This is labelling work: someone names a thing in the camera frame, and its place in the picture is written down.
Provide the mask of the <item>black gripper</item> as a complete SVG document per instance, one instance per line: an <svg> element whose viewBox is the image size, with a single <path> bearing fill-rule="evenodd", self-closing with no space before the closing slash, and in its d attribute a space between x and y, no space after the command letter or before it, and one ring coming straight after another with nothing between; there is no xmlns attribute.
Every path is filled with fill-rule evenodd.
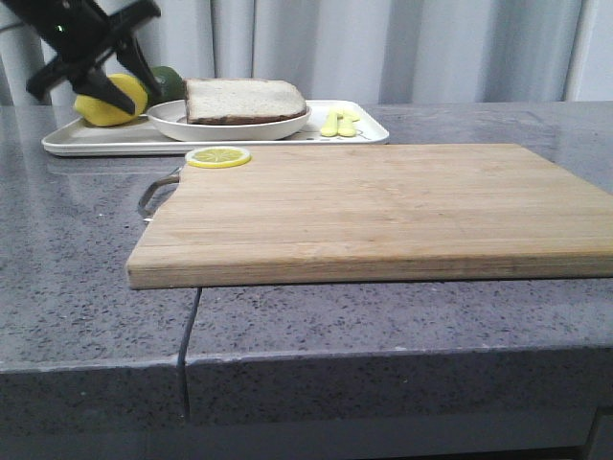
<svg viewBox="0 0 613 460"><path fill-rule="evenodd" d="M161 86L150 70L134 31L161 11L153 1L135 1L107 14L94 1L6 1L4 3L57 55L27 81L26 89L41 100L63 81L73 90L134 114L136 105L102 70L111 55L145 85L154 97Z"/></svg>

